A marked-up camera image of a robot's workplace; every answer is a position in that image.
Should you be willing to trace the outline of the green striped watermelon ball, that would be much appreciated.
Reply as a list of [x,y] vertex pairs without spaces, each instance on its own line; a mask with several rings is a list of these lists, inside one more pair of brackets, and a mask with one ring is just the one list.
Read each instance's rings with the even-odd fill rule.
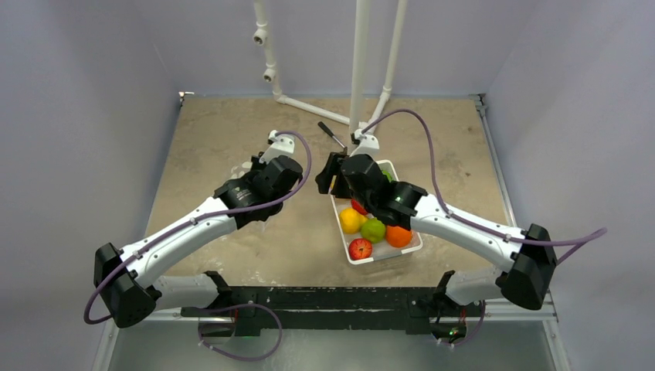
[[382,174],[390,181],[393,182],[395,179],[393,176],[386,170],[382,170]]

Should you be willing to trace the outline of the red apple top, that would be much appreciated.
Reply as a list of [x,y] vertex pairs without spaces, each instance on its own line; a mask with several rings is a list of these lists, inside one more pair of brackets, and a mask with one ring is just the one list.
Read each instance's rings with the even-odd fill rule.
[[351,208],[363,216],[368,215],[368,211],[355,199],[350,199]]

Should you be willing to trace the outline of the green pear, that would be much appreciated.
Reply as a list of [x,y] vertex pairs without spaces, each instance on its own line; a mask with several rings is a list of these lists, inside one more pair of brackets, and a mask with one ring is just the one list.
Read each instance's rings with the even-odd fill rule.
[[361,237],[371,243],[380,243],[385,239],[386,225],[377,218],[364,222],[360,229]]

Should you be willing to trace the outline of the white plastic tray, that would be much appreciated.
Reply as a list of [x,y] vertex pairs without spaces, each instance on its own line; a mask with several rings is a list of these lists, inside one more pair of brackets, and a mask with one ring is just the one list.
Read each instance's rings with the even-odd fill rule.
[[339,220],[339,214],[343,209],[347,209],[351,207],[350,201],[348,199],[336,199],[332,195],[330,195],[330,200],[331,200],[331,205],[332,209],[334,211],[334,218],[336,219],[337,225],[338,225],[338,231],[340,235],[340,240],[342,244],[342,250],[345,253],[346,258],[348,259],[348,262],[353,265],[359,265],[359,264],[368,264],[372,263],[374,261],[380,261],[384,259],[389,259],[389,258],[395,258],[395,257],[400,257],[405,254],[410,254],[414,253],[418,250],[421,250],[423,248],[423,239],[420,236],[419,233],[413,231],[412,232],[412,240],[410,243],[405,245],[404,247],[393,247],[392,245],[389,245],[389,243],[386,240],[383,240],[379,243],[374,243],[372,244],[372,254],[370,257],[366,257],[364,259],[358,259],[354,260],[351,259],[350,253],[349,253],[349,245],[351,241],[361,238],[360,233],[353,233],[353,234],[347,234],[343,231],[341,228],[341,223]]

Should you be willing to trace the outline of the clear zip top bag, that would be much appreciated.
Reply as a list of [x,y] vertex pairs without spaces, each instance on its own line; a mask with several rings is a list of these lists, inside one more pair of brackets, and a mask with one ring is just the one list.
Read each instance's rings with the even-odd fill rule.
[[252,170],[253,163],[251,161],[242,162],[238,165],[233,166],[230,169],[229,179],[239,179],[242,178],[246,173]]

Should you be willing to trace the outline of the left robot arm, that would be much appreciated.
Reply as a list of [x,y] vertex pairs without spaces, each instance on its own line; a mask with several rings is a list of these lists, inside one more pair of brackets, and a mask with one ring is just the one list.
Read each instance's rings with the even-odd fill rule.
[[230,295],[218,287],[216,274],[171,279],[165,272],[220,237],[251,222],[278,214],[283,201],[307,180],[307,171],[287,155],[261,164],[257,157],[244,175],[225,181],[212,196],[163,230],[122,248],[106,243],[94,254],[95,290],[84,312],[101,298],[108,318],[128,328],[152,312],[177,306],[203,308],[212,316],[226,313]]

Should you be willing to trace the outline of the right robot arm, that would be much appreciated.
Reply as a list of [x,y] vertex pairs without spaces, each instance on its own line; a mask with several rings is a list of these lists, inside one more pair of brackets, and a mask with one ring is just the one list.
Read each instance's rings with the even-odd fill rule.
[[433,295],[439,312],[451,315],[491,298],[528,310],[542,307],[557,266],[544,227],[531,224],[522,230],[441,206],[425,189],[389,180],[370,155],[332,152],[315,182],[321,194],[344,191],[385,225],[439,237],[492,263],[488,271],[444,275]]

